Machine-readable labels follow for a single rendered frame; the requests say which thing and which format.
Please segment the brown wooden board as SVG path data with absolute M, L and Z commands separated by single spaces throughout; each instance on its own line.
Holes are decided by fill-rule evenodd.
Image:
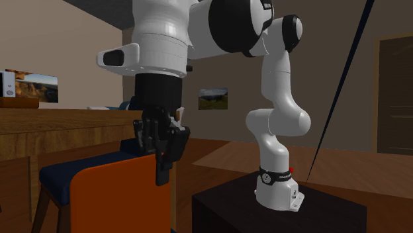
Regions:
M 0 97 L 0 108 L 38 109 L 39 99 L 20 97 Z

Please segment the dark thin pole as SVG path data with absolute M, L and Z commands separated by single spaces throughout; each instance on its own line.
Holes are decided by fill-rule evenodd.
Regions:
M 344 86 L 344 83 L 345 83 L 346 77 L 347 77 L 347 75 L 348 75 L 349 69 L 350 69 L 350 67 L 351 67 L 351 65 L 352 65 L 352 61 L 353 61 L 353 59 L 354 59 L 355 53 L 356 53 L 356 51 L 357 51 L 357 48 L 358 48 L 358 46 L 359 46 L 359 42 L 360 42 L 361 37 L 362 37 L 362 35 L 363 35 L 363 32 L 364 32 L 364 30 L 365 30 L 367 21 L 369 20 L 369 16 L 370 16 L 370 14 L 371 14 L 371 11 L 372 11 L 372 8 L 373 8 L 373 6 L 374 6 L 374 3 L 375 3 L 375 0 L 366 0 L 366 2 L 365 2 L 365 6 L 364 6 L 364 8 L 363 8 L 363 12 L 362 12 L 362 14 L 361 14 L 361 17 L 360 17 L 360 20 L 359 20 L 359 24 L 357 25 L 357 30 L 356 30 L 356 32 L 355 32 L 355 34 L 354 34 L 353 41 L 352 41 L 352 43 L 351 43 L 351 48 L 349 49 L 349 53 L 348 53 L 347 59 L 346 59 L 346 61 L 345 61 L 345 66 L 344 66 L 344 68 L 343 68 L 343 71 L 342 71 L 342 74 L 341 74 L 341 77 L 340 77 L 340 80 L 339 80 L 339 83 L 338 83 L 338 86 L 337 86 L 337 89 L 336 89 L 334 98 L 333 98 L 333 100 L 332 100 L 332 104 L 331 104 L 331 107 L 330 107 L 330 110 L 329 110 L 329 113 L 328 113 L 328 116 L 327 116 L 327 119 L 326 119 L 326 122 L 325 122 L 325 125 L 324 125 L 324 128 L 323 128 L 323 131 L 322 131 L 322 133 L 321 133 L 321 136 L 320 136 L 320 139 L 319 139 L 319 143 L 318 143 L 316 152 L 315 152 L 315 154 L 314 154 L 313 161 L 312 161 L 312 163 L 311 163 L 311 166 L 310 166 L 310 169 L 309 169 L 309 172 L 308 172 L 308 175 L 307 175 L 307 178 L 306 178 L 305 183 L 308 183 L 308 180 L 309 180 L 310 175 L 311 175 L 311 173 L 312 173 L 314 164 L 315 164 L 315 162 L 316 162 L 316 158 L 317 158 L 318 153 L 319 153 L 319 151 L 320 151 L 320 149 L 321 149 L 321 145 L 322 145 L 322 143 L 323 143 L 324 137 L 325 137 L 325 135 L 326 135 L 326 133 L 327 133 L 327 130 L 328 130 L 328 127 L 329 127 L 329 125 L 330 125 L 330 121 L 331 121 L 331 119 L 332 119 L 332 116 L 333 116 L 333 114 L 334 114 L 334 110 L 335 110 L 336 105 L 337 105 L 337 103 L 338 103 L 338 100 L 339 100 L 339 98 L 340 98 L 340 94 L 341 94 L 341 92 L 342 92 L 342 88 L 343 88 L 343 86 Z

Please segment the small landscape wall picture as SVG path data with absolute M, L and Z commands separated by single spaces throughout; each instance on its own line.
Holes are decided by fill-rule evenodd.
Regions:
M 200 89 L 199 110 L 226 110 L 228 108 L 228 88 Z

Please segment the blue object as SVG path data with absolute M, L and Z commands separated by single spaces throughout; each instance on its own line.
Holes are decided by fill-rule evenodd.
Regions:
M 109 110 L 128 110 L 130 101 L 122 102 L 118 107 L 108 107 Z

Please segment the wooden table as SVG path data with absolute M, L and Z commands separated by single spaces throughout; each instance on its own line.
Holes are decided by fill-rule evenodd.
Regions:
M 38 170 L 47 163 L 115 151 L 133 137 L 139 111 L 0 109 L 0 233 L 29 233 Z

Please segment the orange chair with navy seat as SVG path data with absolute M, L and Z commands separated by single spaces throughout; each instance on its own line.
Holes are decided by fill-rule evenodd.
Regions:
M 58 208 L 56 233 L 176 233 L 171 167 L 142 153 L 134 139 L 116 152 L 43 167 L 30 233 L 40 233 L 50 202 Z

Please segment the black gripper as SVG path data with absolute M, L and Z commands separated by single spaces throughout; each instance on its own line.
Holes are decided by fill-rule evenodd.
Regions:
M 156 155 L 157 186 L 169 182 L 169 170 L 181 159 L 191 133 L 186 126 L 169 129 L 171 117 L 181 107 L 182 86 L 183 79 L 172 75 L 135 75 L 134 108 L 143 112 L 133 122 L 134 133 L 141 154 Z

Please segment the dark robot stand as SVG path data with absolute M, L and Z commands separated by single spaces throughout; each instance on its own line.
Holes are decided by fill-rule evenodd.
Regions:
M 367 233 L 367 207 L 299 186 L 297 212 L 276 211 L 255 199 L 254 172 L 192 196 L 192 233 Z

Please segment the dark brown door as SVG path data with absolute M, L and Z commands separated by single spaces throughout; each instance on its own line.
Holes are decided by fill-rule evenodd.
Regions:
M 375 39 L 373 145 L 413 156 L 413 32 Z

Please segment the wide landscape wall picture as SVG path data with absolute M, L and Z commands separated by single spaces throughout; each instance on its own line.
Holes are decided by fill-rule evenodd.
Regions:
M 58 78 L 50 75 L 6 69 L 15 77 L 15 97 L 58 103 Z

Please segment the white small appliance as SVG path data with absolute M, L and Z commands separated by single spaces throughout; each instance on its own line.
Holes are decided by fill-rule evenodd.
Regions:
M 0 97 L 16 97 L 15 74 L 0 71 Z

